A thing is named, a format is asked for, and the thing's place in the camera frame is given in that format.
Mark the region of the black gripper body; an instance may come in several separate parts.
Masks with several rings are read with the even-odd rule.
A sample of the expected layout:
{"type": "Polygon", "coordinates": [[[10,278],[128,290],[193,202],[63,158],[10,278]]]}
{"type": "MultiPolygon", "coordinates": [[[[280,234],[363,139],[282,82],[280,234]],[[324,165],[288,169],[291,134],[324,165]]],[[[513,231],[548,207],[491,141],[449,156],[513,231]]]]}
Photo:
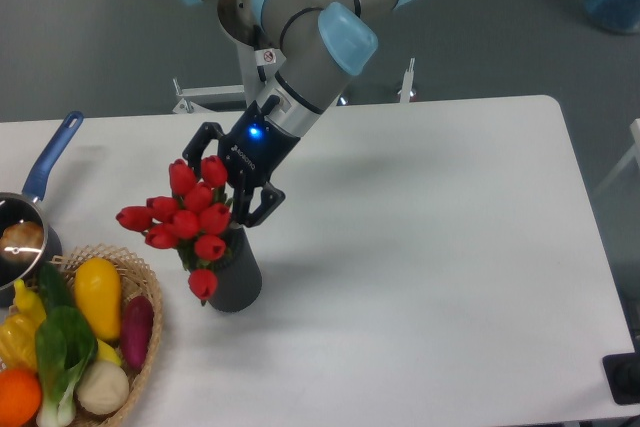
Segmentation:
{"type": "Polygon", "coordinates": [[[218,141],[217,155],[235,191],[263,187],[300,141],[285,133],[252,102],[231,130],[218,141]]]}

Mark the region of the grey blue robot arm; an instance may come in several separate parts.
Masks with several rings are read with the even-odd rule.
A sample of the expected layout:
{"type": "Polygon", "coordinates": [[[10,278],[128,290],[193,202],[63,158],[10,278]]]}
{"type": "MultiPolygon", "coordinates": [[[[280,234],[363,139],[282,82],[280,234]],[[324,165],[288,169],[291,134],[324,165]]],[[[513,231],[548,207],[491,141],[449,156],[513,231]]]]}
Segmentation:
{"type": "Polygon", "coordinates": [[[217,143],[235,223],[259,225],[283,202],[271,175],[375,53],[369,20],[412,1],[248,0],[254,39],[280,51],[283,63],[229,131],[208,123],[184,151],[198,167],[206,147],[217,143]]]}

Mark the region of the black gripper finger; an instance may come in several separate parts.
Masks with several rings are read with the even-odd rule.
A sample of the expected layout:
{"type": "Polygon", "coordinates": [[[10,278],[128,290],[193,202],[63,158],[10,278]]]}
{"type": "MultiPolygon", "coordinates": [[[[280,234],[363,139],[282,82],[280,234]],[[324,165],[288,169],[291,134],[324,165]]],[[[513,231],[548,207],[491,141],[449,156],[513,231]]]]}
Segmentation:
{"type": "Polygon", "coordinates": [[[213,140],[219,140],[223,136],[224,131],[216,122],[204,122],[197,129],[182,152],[182,158],[195,175],[201,174],[201,161],[206,148],[213,140]]]}
{"type": "Polygon", "coordinates": [[[242,226],[257,227],[261,225],[285,200],[285,193],[266,182],[260,190],[259,205],[250,210],[254,196],[254,188],[248,190],[235,189],[233,192],[232,220],[242,226]]]}

